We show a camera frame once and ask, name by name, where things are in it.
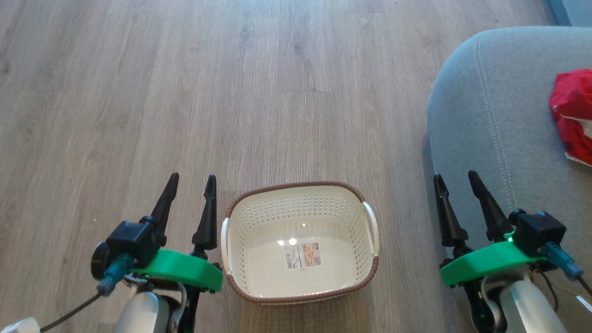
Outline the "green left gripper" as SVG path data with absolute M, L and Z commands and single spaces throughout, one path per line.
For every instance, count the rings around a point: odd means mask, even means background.
M 157 232 L 164 234 L 172 202 L 176 198 L 179 173 L 172 173 L 151 213 Z M 193 253 L 205 253 L 217 247 L 217 191 L 216 176 L 209 175 L 205 191 L 205 205 L 197 231 L 192 237 Z M 131 272 L 145 279 L 155 289 L 177 289 L 179 283 L 199 291 L 220 292 L 224 276 L 220 267 L 205 259 L 169 249 L 159 249 L 146 267 L 133 267 Z

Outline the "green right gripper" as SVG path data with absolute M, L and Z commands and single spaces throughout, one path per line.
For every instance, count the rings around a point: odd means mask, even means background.
M 505 213 L 476 171 L 468 171 L 468 179 L 472 192 L 481 205 L 487 227 L 486 236 L 489 241 L 497 244 L 467 253 L 440 268 L 445 286 L 457 286 L 521 265 L 547 261 L 547 258 L 541 255 L 525 254 L 514 241 L 506 241 L 506 234 L 514 232 L 514 228 Z M 450 192 L 442 175 L 437 173 L 433 177 L 433 183 L 441 244 L 446 248 L 464 247 L 465 241 L 468 240 L 468 233 L 457 221 L 450 204 Z

